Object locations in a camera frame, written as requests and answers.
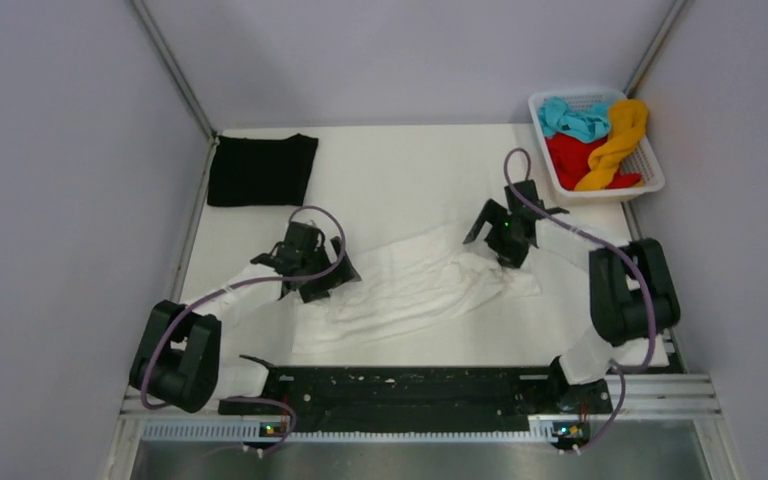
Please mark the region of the yellow t shirt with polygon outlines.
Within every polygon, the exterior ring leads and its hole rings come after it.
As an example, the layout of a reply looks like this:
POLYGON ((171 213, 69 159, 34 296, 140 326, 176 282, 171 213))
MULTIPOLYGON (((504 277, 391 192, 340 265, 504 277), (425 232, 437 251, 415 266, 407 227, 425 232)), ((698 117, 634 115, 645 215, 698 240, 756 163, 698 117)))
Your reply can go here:
POLYGON ((640 174, 622 174, 623 161, 638 147, 646 133, 648 108, 637 99, 620 100, 608 110, 611 130, 606 142, 588 157, 588 173, 578 181, 576 192, 639 187, 640 174))

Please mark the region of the folded black t shirt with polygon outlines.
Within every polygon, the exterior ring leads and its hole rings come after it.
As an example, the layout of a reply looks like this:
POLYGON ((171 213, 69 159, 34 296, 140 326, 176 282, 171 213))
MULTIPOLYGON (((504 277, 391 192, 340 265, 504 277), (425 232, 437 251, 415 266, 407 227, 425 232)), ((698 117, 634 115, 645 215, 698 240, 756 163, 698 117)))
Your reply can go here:
POLYGON ((211 207, 301 206, 319 140, 302 134, 285 139, 221 136, 208 178, 211 207))

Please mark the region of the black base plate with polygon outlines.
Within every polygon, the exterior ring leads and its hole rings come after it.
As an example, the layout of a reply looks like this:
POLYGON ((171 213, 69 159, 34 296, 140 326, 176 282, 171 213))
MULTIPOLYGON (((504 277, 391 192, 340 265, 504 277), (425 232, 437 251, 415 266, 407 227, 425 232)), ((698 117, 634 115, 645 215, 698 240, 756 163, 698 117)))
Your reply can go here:
POLYGON ((570 386, 549 367, 273 368, 262 405, 222 399, 221 415, 297 414, 299 433, 523 432, 530 416, 613 409, 606 381, 570 386))

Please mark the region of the white t shirt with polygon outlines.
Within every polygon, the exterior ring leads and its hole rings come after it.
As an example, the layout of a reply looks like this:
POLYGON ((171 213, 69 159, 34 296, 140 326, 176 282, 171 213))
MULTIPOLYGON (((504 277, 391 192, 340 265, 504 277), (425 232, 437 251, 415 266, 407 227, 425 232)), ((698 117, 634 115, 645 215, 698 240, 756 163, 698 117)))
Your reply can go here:
POLYGON ((361 252, 360 278, 323 300, 297 302, 296 354, 319 354, 414 333, 462 317, 495 300, 537 296, 528 267, 506 268, 488 247, 463 241, 454 222, 361 252))

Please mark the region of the white plastic basket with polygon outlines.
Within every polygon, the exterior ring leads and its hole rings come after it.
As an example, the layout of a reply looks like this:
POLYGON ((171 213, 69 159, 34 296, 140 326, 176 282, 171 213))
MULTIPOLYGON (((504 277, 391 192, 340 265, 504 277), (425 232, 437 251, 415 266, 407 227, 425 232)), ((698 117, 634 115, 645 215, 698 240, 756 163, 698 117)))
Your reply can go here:
POLYGON ((614 103, 628 98, 618 90, 597 87, 566 91, 539 92, 530 96, 528 99, 530 113, 534 119, 535 131, 538 135, 538 143, 544 155, 547 168, 549 169, 553 196, 557 203, 563 206, 571 206, 604 202, 624 202, 644 193, 654 193, 663 188, 665 178, 645 133, 645 136, 636 150, 623 161, 620 167, 620 172, 623 174, 639 173, 644 182, 642 186, 587 192, 565 190, 560 185, 558 177, 556 176, 545 137, 543 136, 537 119, 537 110, 550 97, 562 98, 575 110, 586 110, 595 103, 606 103, 611 107, 614 103))

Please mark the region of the right aluminium corner post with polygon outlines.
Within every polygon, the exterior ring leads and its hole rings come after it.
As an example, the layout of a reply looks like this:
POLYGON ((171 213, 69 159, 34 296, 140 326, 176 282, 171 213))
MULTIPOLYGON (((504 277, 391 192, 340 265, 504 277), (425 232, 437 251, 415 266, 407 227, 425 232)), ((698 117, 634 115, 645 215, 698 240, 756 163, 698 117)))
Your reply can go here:
POLYGON ((638 90, 645 81, 646 75, 658 59, 661 50, 682 17, 693 4, 693 0, 673 0, 670 2, 669 8, 624 85, 623 93, 626 97, 633 98, 637 95, 638 90))

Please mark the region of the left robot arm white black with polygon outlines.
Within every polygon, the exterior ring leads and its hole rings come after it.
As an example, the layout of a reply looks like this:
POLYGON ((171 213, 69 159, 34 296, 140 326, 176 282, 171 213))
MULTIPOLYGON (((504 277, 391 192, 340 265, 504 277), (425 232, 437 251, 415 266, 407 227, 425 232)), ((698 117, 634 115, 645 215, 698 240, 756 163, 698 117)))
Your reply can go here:
POLYGON ((318 227, 291 221, 284 238, 252 258, 230 283, 190 303, 162 300, 154 305, 129 373, 129 384, 148 410, 201 410, 219 381, 223 323, 215 312, 233 294, 237 304, 257 309, 296 292, 305 303, 360 279, 352 266, 345 231, 327 239, 318 227))

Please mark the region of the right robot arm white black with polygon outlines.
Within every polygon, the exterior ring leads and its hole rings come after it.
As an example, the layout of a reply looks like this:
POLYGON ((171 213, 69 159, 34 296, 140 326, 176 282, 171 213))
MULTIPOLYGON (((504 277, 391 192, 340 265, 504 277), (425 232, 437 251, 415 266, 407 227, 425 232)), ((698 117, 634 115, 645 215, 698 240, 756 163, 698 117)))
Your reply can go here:
POLYGON ((506 202, 487 200, 465 243, 482 228, 497 262, 518 268, 533 249, 566 261, 587 277, 589 324, 550 364, 546 397, 572 412, 609 371, 642 373, 655 358, 658 335, 674 326, 680 306, 661 244, 652 238, 610 241, 560 207, 546 208, 534 181, 504 189, 506 202))

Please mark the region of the aluminium corner post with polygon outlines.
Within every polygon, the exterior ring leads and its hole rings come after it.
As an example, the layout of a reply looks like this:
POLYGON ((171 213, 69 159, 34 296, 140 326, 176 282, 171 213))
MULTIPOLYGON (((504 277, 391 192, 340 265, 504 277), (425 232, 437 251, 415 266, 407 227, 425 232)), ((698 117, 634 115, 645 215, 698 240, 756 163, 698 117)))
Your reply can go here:
POLYGON ((183 101, 188 113, 195 121, 199 131, 206 138, 213 139, 216 136, 216 129, 209 120, 173 49, 151 12, 148 3, 144 0, 128 0, 126 4, 132 10, 137 23, 147 36, 163 69, 183 101))
POLYGON ((623 93, 626 97, 633 98, 637 95, 638 90, 645 81, 646 75, 658 59, 661 50, 682 17, 693 4, 693 0, 673 0, 670 2, 669 8, 624 85, 623 93))

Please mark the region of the red t shirt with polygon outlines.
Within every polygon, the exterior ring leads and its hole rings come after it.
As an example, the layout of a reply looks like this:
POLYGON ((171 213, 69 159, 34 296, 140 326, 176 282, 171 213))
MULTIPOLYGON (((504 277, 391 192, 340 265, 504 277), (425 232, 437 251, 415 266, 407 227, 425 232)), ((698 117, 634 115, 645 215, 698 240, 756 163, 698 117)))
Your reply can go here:
MULTIPOLYGON (((605 144, 607 138, 584 143, 574 137, 558 133, 552 137, 545 137, 545 141, 560 185, 565 190, 574 191, 590 172, 588 164, 590 154, 605 144)), ((623 174, 617 171, 612 174, 611 181, 601 187, 601 190, 633 188, 643 184, 639 173, 623 174)))

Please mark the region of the left aluminium corner post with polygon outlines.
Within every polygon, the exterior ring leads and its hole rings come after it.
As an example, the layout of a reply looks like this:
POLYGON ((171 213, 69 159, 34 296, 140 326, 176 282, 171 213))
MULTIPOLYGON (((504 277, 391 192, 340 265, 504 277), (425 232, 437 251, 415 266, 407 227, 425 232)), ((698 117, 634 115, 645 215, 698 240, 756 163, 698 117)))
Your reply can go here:
POLYGON ((183 101, 188 113, 195 121, 199 131, 206 138, 213 139, 216 136, 216 129, 209 120, 173 49, 151 12, 148 3, 144 0, 128 0, 126 4, 132 10, 137 23, 147 36, 163 69, 183 101))

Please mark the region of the aluminium front rail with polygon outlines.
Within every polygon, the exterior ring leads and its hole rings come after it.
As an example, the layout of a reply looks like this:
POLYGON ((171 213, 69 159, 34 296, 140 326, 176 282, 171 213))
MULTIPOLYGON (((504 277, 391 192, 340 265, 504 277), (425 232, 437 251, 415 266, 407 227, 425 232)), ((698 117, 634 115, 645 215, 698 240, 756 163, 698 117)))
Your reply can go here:
POLYGON ((744 479, 711 380, 637 375, 620 415, 583 453, 554 447, 569 415, 518 432, 297 433, 262 455, 259 419, 122 412, 106 479, 744 479))

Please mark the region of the cyan t shirt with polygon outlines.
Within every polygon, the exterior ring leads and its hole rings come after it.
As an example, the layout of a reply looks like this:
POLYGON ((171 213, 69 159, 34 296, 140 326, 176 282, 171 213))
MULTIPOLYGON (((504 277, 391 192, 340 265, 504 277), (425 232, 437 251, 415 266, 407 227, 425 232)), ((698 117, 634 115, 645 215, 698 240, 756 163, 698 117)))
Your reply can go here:
POLYGON ((537 119, 547 139, 565 135, 590 144, 610 133, 609 107, 606 103, 595 103, 586 110, 575 110, 562 98, 550 97, 537 110, 537 119))

